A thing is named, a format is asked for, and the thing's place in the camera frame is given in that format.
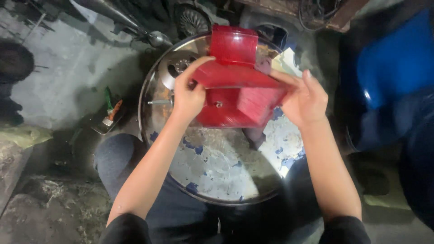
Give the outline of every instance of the cable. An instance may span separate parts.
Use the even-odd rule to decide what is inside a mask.
[[[318,30],[320,30],[320,29],[322,29],[322,28],[324,28],[324,27],[326,27],[331,21],[332,21],[332,18],[333,18],[333,16],[334,16],[334,14],[338,11],[338,9],[339,9],[339,3],[341,2],[341,0],[335,0],[335,7],[334,7],[334,9],[333,10],[331,10],[330,12],[328,12],[328,13],[325,13],[325,9],[324,9],[324,7],[320,4],[320,0],[313,0],[313,1],[316,1],[316,6],[318,7],[318,9],[319,9],[319,18],[318,17],[315,17],[313,14],[310,16],[313,20],[315,20],[315,19],[322,19],[322,20],[325,20],[325,19],[327,19],[327,18],[329,18],[327,21],[325,21],[325,23],[323,23],[321,26],[319,26],[319,27],[317,27],[317,28],[309,28],[309,27],[307,27],[305,24],[304,24],[304,22],[303,22],[303,16],[302,16],[302,14],[303,14],[303,7],[305,6],[305,1],[306,0],[300,0],[300,2],[299,2],[299,12],[298,12],[298,17],[299,17],[299,21],[300,21],[300,25],[303,27],[303,29],[305,29],[305,30],[307,30],[307,31],[318,31]]]

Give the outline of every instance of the black sleeve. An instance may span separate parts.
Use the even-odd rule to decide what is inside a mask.
[[[150,244],[148,224],[134,214],[115,218],[99,238],[99,244]]]
[[[356,217],[337,217],[325,223],[320,244],[370,244],[363,223]]]

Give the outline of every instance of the metal plate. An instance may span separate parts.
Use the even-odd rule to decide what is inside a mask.
[[[189,50],[205,56],[210,33],[178,43],[164,55]],[[260,38],[258,59],[281,52]],[[142,137],[151,145],[169,118],[172,107],[149,106],[147,101],[168,99],[172,91],[158,82],[157,66],[151,68],[139,101],[139,126]],[[180,189],[201,201],[234,206],[258,203],[276,195],[294,159],[303,154],[298,128],[279,108],[264,130],[266,142],[258,151],[249,149],[241,129],[206,129],[190,125],[169,168],[169,175]]]

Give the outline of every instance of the hand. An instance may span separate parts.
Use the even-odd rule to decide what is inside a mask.
[[[282,111],[300,130],[327,119],[329,96],[307,69],[302,78],[272,70],[270,76],[288,84],[288,94],[282,100]]]
[[[175,79],[175,105],[172,116],[180,122],[189,124],[202,110],[205,103],[205,88],[201,84],[191,90],[189,83],[191,75],[202,64],[215,60],[215,57],[201,57],[194,61],[183,73]]]

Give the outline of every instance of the forearm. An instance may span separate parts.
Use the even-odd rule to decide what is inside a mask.
[[[338,216],[362,218],[359,195],[342,160],[326,117],[300,129],[315,195],[328,221]]]
[[[188,122],[171,116],[154,144],[123,184],[110,211],[107,225],[117,216],[132,213],[143,219],[163,185]]]

